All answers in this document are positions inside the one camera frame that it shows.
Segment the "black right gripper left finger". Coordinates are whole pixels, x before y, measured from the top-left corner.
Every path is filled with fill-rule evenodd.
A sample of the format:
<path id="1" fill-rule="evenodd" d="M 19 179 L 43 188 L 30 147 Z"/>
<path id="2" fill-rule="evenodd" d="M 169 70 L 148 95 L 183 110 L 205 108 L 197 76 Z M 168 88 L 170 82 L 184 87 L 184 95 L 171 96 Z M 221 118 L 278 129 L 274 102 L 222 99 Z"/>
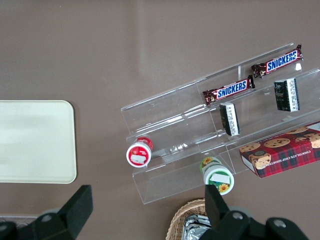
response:
<path id="1" fill-rule="evenodd" d="M 32 223 L 35 240 L 75 240 L 93 212 L 90 185 L 82 185 L 56 213 L 47 213 Z"/>

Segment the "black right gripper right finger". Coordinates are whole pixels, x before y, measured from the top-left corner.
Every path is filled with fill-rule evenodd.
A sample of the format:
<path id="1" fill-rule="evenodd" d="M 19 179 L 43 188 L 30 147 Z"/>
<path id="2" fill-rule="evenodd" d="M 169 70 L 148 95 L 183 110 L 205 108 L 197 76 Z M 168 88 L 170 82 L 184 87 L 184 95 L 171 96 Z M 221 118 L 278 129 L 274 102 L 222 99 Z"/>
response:
<path id="1" fill-rule="evenodd" d="M 242 211 L 230 210 L 214 185 L 205 186 L 205 211 L 211 228 L 201 240 L 246 240 L 250 218 Z"/>

